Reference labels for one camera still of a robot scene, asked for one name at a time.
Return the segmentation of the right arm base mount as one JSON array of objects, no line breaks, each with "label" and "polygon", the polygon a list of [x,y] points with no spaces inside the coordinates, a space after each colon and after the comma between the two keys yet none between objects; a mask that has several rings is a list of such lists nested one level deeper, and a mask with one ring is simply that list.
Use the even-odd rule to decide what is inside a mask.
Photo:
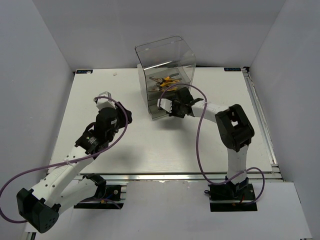
[{"label": "right arm base mount", "polygon": [[231,181],[222,185],[209,184],[204,194],[209,197],[210,211],[214,213],[258,211],[255,191],[248,177],[237,184]]}]

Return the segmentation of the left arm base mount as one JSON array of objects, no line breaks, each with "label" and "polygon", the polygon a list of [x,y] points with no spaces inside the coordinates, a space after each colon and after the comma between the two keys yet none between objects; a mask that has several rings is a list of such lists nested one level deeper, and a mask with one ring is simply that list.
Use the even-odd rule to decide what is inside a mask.
[{"label": "left arm base mount", "polygon": [[85,198],[74,209],[97,209],[97,210],[121,210],[124,206],[125,186],[120,184],[109,184],[98,174],[87,174],[82,180],[92,180],[97,187],[92,197]]}]

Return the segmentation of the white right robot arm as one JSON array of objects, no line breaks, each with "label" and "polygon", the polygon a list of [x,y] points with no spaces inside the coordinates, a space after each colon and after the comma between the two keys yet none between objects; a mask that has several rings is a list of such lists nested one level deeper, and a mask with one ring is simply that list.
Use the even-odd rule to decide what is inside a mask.
[{"label": "white right robot arm", "polygon": [[187,87],[177,90],[169,99],[159,100],[158,106],[171,117],[191,116],[199,118],[199,123],[208,120],[217,125],[220,139],[227,149],[226,195],[233,200],[242,196],[249,184],[247,153],[255,135],[242,106],[222,106],[202,98],[193,98]]}]

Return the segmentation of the orange black pliers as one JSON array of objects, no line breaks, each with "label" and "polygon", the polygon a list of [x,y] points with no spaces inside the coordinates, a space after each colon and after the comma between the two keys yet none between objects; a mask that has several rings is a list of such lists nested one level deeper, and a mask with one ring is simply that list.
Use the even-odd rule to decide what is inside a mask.
[{"label": "orange black pliers", "polygon": [[180,78],[163,78],[161,84],[159,85],[160,87],[170,87],[174,84],[177,84],[181,81]]}]

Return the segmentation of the yellow needle-nose pliers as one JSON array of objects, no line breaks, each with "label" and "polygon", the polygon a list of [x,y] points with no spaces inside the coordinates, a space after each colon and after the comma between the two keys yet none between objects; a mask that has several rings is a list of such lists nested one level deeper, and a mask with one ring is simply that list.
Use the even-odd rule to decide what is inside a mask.
[{"label": "yellow needle-nose pliers", "polygon": [[157,86],[161,86],[163,84],[166,83],[171,83],[171,82],[179,82],[181,80],[181,78],[176,78],[176,76],[178,76],[178,73],[174,73],[171,74],[169,76],[166,77],[154,77],[154,76],[150,76],[149,79],[156,82]]}]

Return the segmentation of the clear plastic drawer organizer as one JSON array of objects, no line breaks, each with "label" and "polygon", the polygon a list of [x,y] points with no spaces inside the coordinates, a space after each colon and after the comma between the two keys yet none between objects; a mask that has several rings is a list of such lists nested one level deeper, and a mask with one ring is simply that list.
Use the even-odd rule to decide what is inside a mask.
[{"label": "clear plastic drawer organizer", "polygon": [[174,95],[181,85],[193,81],[196,56],[185,40],[178,35],[137,45],[138,77],[142,98],[152,120],[166,115],[157,106],[162,94]]}]

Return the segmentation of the yellow long-nose pliers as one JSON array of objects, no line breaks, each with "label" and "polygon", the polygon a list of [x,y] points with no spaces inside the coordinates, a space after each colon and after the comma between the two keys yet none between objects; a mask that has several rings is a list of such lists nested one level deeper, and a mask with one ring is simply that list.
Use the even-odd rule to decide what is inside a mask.
[{"label": "yellow long-nose pliers", "polygon": [[160,86],[156,86],[156,87],[153,87],[153,88],[149,89],[148,92],[150,92],[150,93],[163,93],[164,91],[173,92],[173,91],[176,91],[177,89],[178,89],[177,87],[168,87],[168,86],[160,87]]}]

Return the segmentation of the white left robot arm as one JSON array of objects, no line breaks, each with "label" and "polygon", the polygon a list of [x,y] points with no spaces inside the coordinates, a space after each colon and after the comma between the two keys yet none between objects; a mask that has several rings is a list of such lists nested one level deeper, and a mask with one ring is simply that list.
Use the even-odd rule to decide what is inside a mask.
[{"label": "white left robot arm", "polygon": [[117,102],[103,103],[95,122],[90,123],[76,140],[61,166],[56,166],[30,189],[22,188],[16,195],[19,214],[39,233],[49,231],[59,216],[83,200],[107,197],[106,181],[96,173],[83,176],[71,188],[71,181],[103,150],[109,147],[115,134],[132,123],[132,112]]}]

